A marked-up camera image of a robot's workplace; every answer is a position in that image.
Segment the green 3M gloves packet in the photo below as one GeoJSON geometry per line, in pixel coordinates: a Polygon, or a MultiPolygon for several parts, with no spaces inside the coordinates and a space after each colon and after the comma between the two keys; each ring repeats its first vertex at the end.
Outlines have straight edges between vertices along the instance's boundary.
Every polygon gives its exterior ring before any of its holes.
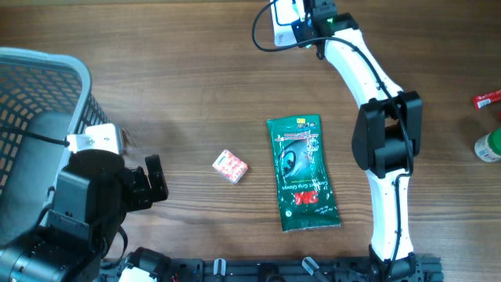
{"type": "Polygon", "coordinates": [[[284,232],[341,224],[326,170],[318,114],[267,121],[284,232]]]}

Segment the red tube with green cap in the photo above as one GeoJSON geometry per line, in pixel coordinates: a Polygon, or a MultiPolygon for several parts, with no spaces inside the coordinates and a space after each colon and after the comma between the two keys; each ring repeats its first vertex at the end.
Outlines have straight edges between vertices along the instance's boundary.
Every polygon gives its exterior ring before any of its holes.
{"type": "Polygon", "coordinates": [[[472,102],[477,110],[486,107],[489,104],[499,102],[501,100],[501,90],[495,90],[484,95],[474,96],[472,102]]]}

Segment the red white small box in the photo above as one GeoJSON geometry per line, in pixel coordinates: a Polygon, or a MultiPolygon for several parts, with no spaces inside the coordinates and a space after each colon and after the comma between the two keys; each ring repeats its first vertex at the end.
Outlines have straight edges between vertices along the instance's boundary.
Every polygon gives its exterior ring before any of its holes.
{"type": "Polygon", "coordinates": [[[229,150],[223,150],[212,167],[233,184],[238,183],[248,169],[247,163],[240,160],[229,150]]]}

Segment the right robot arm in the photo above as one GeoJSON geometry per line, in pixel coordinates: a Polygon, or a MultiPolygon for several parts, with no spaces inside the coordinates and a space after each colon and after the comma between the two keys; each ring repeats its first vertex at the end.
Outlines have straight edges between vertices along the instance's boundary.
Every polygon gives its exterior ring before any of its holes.
{"type": "Polygon", "coordinates": [[[420,151],[423,103],[404,92],[368,50],[353,17],[332,1],[293,1],[292,30],[299,46],[315,45],[344,79],[359,108],[351,149],[366,173],[373,205],[369,246],[380,280],[396,281],[416,272],[409,236],[407,188],[420,151]]]}

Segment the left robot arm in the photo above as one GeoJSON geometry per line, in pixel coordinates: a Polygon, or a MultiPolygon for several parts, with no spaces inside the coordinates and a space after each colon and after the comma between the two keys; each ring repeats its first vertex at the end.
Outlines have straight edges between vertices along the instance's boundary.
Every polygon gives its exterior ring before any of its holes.
{"type": "Polygon", "coordinates": [[[146,167],[126,168],[106,150],[70,156],[59,172],[54,198],[35,224],[1,249],[3,281],[92,281],[120,261],[104,262],[129,212],[146,210],[168,198],[160,158],[146,167]]]}

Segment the green lid small jar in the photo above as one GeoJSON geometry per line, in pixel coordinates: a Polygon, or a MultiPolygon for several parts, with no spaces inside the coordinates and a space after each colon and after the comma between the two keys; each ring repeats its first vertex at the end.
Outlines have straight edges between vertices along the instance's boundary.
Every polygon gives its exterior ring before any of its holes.
{"type": "Polygon", "coordinates": [[[500,134],[501,128],[481,137],[474,144],[474,152],[483,161],[494,163],[500,161],[500,134]]]}

